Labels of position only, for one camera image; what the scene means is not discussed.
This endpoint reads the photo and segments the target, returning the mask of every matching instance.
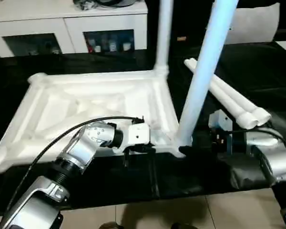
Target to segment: black fabric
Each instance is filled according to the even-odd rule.
[[[197,57],[199,50],[199,47],[180,48],[171,52],[168,84],[178,117],[192,77],[183,61]],[[154,55],[145,51],[0,59],[0,138],[29,86],[27,78],[34,73],[149,70],[153,63]],[[225,46],[216,74],[257,105],[273,112],[273,126],[286,138],[285,50],[275,43]],[[221,108],[208,94],[193,134],[194,148],[187,149],[188,155],[192,150],[192,158],[178,159],[171,154],[156,154],[154,159],[148,155],[129,156],[127,168],[123,156],[96,158],[74,183],[70,202],[65,207],[85,208],[268,187],[258,161],[244,151],[238,150],[232,156],[220,155],[219,160],[211,157],[208,117]],[[22,192],[37,176],[44,175],[48,167],[49,164],[39,164]],[[0,174],[0,214],[27,168],[12,167]]]

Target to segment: white pipe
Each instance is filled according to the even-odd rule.
[[[189,67],[190,65],[193,68],[196,68],[196,65],[197,65],[197,61],[194,58],[185,60],[184,63],[186,64],[186,66]],[[220,79],[217,75],[215,74],[213,75],[212,82],[217,84],[228,96],[233,98],[233,100],[239,106],[241,106],[244,110],[250,112],[258,120],[258,123],[257,123],[258,126],[265,124],[271,118],[271,114],[268,113],[265,109],[263,109],[262,107],[256,106],[254,103],[252,103],[242,94],[240,94],[237,90],[235,90],[233,87],[228,85],[225,81]]]
[[[159,10],[157,56],[154,69],[168,73],[168,53],[170,46],[174,0],[161,0]]]
[[[184,61],[185,65],[194,73],[195,65],[190,60]],[[230,96],[228,96],[213,80],[209,87],[210,92],[235,118],[236,123],[244,129],[252,129],[257,125],[257,119],[248,111],[245,111]]]
[[[223,49],[238,0],[216,0],[176,133],[179,146],[191,146],[192,134]]]

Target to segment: white frame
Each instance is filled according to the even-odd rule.
[[[133,30],[135,49],[147,48],[147,14],[64,19],[76,53],[88,52],[84,32]]]
[[[66,25],[62,18],[0,22],[0,57],[14,54],[5,42],[5,36],[53,33],[62,53],[74,53]]]

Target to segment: white cloth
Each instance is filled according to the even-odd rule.
[[[280,16],[280,3],[235,11],[226,44],[270,42],[276,33]]]

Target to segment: black cable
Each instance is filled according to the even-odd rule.
[[[266,133],[270,134],[278,139],[280,139],[286,146],[286,140],[281,136],[278,135],[270,130],[262,130],[262,129],[251,129],[251,130],[232,130],[232,131],[224,131],[226,134],[235,134],[235,133],[247,133],[247,132],[261,132],[261,133]]]
[[[13,196],[11,197],[9,204],[6,207],[5,213],[6,214],[9,209],[11,208],[14,199],[17,195],[17,193],[19,192],[24,180],[28,177],[29,173],[31,172],[31,170],[33,169],[33,167],[37,164],[37,162],[39,161],[39,159],[48,151],[48,149],[50,149],[54,144],[56,144],[59,140],[61,140],[63,137],[65,137],[67,134],[69,134],[70,132],[72,132],[73,130],[76,130],[79,127],[82,127],[84,125],[90,124],[90,123],[94,123],[94,122],[98,122],[98,121],[103,121],[103,120],[111,120],[111,119],[131,119],[131,120],[135,120],[136,118],[134,117],[127,117],[127,116],[110,116],[110,117],[101,117],[101,118],[94,118],[88,121],[85,121],[83,123],[80,123],[78,125],[75,125],[74,127],[70,128],[69,130],[65,131],[64,133],[62,133],[61,135],[59,135],[57,138],[55,138],[51,143],[49,143],[38,155],[37,157],[33,160],[33,162],[31,163],[31,165],[28,168],[28,171],[26,172],[26,174],[23,176],[21,182],[19,183],[19,185],[17,186],[15,192],[13,193]]]

